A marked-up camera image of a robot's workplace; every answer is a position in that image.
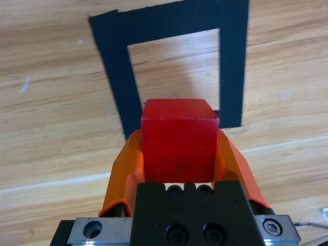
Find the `white line on floor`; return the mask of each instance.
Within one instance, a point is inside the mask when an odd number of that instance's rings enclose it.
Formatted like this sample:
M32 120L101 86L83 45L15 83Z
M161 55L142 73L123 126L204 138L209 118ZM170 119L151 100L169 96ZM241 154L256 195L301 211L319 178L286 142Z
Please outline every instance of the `white line on floor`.
M111 173L100 173L100 174L96 174L96 175L90 175L90 176L84 176L84 177L78 177L78 178L70 178L70 179L58 180L58 181L53 181L53 182L37 183L37 184L33 184L31 186L21 186L21 187L16 187L16 188L0 190L0 194L35 189L35 188L43 188L43 187L48 187L48 186L61 186L61 185L68 185L68 184L71 185L73 183L89 182L89 181L94 181L94 180L98 180L98 179L102 179L102 178L108 178L110 175L111 175Z
M302 140L297 140L297 141L284 142L284 143L279 143L279 144L276 144L276 145L268 145L268 146L259 147L259 148L252 148L252 149L248 149L248 150L242 150L240 152L241 153L247 153L247 152L253 152L253 151L258 151L258 150L266 150L266 149L270 149L270 148L273 148L273 147L284 146L284 145L292 145L292 144L296 144L296 143L299 143L299 142L310 142L310 141L316 141L316 140L321 140L321 139L328 139L328 136L313 137L313 138L302 139Z
M302 140L297 140L297 141L279 143L276 145L268 145L268 146L259 147L259 148L252 148L252 149L242 150L241 153L265 150L265 149L270 149L270 148L274 148L274 147L278 147L278 146L292 145L292 144L296 144L299 142L310 142L310 141L316 141L316 140L322 140L322 139L328 139L328 136L313 137L313 138L302 139ZM30 185L30 186L21 186L21 187L16 187L16 188L0 190L0 194L29 190L29 189L34 189L34 188L43 188L43 187L49 187L49 186L60 186L60 185L68 185L68 184L70 185L73 183L89 182L89 181L94 181L94 180L98 180L98 179L108 178L110 175L111 175L111 173L101 173L101 174L96 174L96 175L90 175L90 176L84 176L84 177L78 177L78 178L70 178L70 179L58 180L58 181L53 181L53 182L37 183L37 184Z

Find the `red wooden block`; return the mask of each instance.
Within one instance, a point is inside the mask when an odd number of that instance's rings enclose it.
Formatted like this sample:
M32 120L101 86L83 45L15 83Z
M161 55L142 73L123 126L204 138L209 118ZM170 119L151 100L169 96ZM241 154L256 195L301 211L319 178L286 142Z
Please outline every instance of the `red wooden block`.
M149 99L141 117L146 182L213 181L218 118L203 99Z

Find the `screw hole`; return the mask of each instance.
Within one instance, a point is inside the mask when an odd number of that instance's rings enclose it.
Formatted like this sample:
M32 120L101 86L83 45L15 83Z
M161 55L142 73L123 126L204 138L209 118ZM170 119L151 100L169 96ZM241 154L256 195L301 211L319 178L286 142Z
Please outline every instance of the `screw hole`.
M217 223L206 224L203 232L206 241L213 246L222 245L227 239L224 229Z
M173 185L168 188L168 193L173 195L180 195L182 193L182 189L180 186Z
M186 227L181 224L170 225L166 231L166 236L172 246L183 246L189 239Z
M209 187L206 184L202 184L201 186L199 186L197 188L197 190L201 193L201 194L212 194L213 190L211 187Z
M91 221L84 227L83 235L86 238L95 238L101 233L102 229L103 225L99 221Z

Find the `screw head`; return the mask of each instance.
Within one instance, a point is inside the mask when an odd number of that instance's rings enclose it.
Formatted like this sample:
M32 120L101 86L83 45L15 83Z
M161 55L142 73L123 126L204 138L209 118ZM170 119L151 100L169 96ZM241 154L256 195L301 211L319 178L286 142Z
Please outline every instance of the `screw head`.
M272 236L279 236L282 233L280 225L273 220L265 220L263 223L263 228Z

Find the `wood grain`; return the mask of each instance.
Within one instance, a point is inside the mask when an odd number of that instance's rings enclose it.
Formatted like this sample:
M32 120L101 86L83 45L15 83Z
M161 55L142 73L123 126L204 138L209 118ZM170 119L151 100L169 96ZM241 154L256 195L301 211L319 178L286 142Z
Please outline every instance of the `wood grain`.
M97 215L108 178L83 177L110 172L125 140L88 16L167 2L0 2L1 245L49 245L60 220ZM225 129L277 213L322 224L327 16L326 0L252 0L243 126ZM130 46L141 102L205 98L218 109L217 33ZM321 229L299 232L301 245L328 240Z

